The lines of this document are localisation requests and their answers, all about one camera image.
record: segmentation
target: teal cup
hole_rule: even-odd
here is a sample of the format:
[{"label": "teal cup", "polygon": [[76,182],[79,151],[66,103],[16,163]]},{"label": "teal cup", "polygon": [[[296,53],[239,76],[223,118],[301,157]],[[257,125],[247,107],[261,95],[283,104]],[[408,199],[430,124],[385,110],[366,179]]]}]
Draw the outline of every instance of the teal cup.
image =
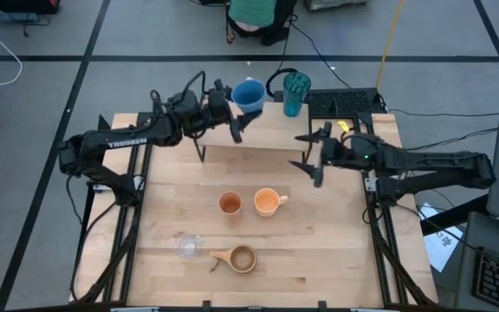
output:
[{"label": "teal cup", "polygon": [[295,117],[300,114],[309,89],[311,89],[311,79],[303,73],[290,73],[284,77],[284,113],[288,117]]}]

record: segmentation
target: person's leg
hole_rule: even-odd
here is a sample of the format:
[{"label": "person's leg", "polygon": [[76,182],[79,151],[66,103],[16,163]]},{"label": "person's leg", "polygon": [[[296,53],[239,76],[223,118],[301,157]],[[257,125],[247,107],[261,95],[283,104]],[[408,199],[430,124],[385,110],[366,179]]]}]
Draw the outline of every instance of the person's leg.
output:
[{"label": "person's leg", "polygon": [[294,13],[296,3],[297,0],[276,0],[275,21],[270,26],[259,29],[263,45],[270,46],[288,38],[289,29],[284,27],[284,23]]}]

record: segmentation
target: wooden tabletop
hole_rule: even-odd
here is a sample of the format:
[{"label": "wooden tabletop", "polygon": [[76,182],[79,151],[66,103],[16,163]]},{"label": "wooden tabletop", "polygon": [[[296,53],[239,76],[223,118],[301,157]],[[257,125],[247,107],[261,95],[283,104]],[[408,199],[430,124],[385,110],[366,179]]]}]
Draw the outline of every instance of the wooden tabletop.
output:
[{"label": "wooden tabletop", "polygon": [[[117,114],[113,127],[127,127],[136,117]],[[373,119],[376,134],[400,144],[393,115]],[[340,135],[335,122],[333,135]],[[313,120],[313,128],[323,123]],[[318,152],[315,146],[310,162],[317,160]],[[126,172],[129,154],[129,148],[108,151],[104,165]],[[140,151],[138,172],[142,155]],[[328,167],[323,187],[314,188],[306,174],[288,163],[291,159],[301,159],[301,153],[217,147],[207,151],[202,164],[190,140],[173,148],[153,147],[128,304],[201,306],[210,300],[215,307],[311,308],[324,300],[329,308],[381,307],[371,231],[361,221],[366,204],[360,173]],[[263,187],[289,196],[271,218],[259,217],[253,208],[253,197]],[[237,218],[219,210],[217,200],[224,192],[241,195],[243,207]],[[111,192],[96,194],[90,221],[112,202]],[[399,203],[415,205],[411,195]],[[107,265],[118,211],[105,216],[87,238],[76,279],[79,296]],[[392,219],[402,264],[437,301],[418,217],[393,208]],[[199,256],[186,259],[175,252],[175,242],[185,235],[201,237]],[[240,275],[221,262],[210,272],[215,264],[211,250],[239,244],[256,249],[254,271]],[[388,262],[386,267],[396,302],[393,271]],[[120,267],[118,280],[122,274]],[[120,283],[114,285],[117,298]]]},{"label": "wooden tabletop", "polygon": [[[240,108],[232,102],[230,103],[230,109],[235,116],[243,114]],[[282,103],[266,102],[263,105],[262,115],[251,121],[243,131],[242,143],[236,144],[232,140],[228,125],[221,125],[213,131],[208,131],[203,138],[198,140],[198,143],[201,146],[236,146],[307,151],[309,144],[294,140],[294,136],[306,134],[308,126],[309,113],[307,104],[301,106],[301,111],[297,116],[288,117],[284,114]]]}]

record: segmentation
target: orange cup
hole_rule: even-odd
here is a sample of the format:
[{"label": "orange cup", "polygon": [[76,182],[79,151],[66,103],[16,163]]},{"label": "orange cup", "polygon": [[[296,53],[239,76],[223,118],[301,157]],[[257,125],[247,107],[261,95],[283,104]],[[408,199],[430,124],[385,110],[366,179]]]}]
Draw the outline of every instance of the orange cup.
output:
[{"label": "orange cup", "polygon": [[276,209],[283,205],[288,200],[288,196],[280,196],[278,193],[269,188],[264,188],[257,191],[254,197],[257,213],[262,217],[270,217],[276,213]]},{"label": "orange cup", "polygon": [[221,211],[227,215],[235,215],[240,212],[240,208],[242,207],[242,199],[240,195],[234,192],[226,192],[221,196],[218,200],[218,206],[221,208]]}]

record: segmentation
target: white paper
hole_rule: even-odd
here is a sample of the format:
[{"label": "white paper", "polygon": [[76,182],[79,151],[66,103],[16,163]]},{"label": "white paper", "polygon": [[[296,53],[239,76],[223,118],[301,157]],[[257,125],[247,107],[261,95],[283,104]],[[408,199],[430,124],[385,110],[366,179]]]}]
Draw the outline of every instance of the white paper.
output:
[{"label": "white paper", "polygon": [[[427,218],[438,214],[438,211],[431,208],[427,203],[424,203],[423,207],[421,207],[421,212]],[[446,230],[459,238],[463,235],[455,226],[449,227]],[[442,272],[444,266],[448,263],[448,260],[450,260],[451,253],[456,249],[457,243],[459,242],[456,238],[445,231],[425,236],[424,245],[426,246],[426,253],[429,256],[431,266],[438,272]]]}]

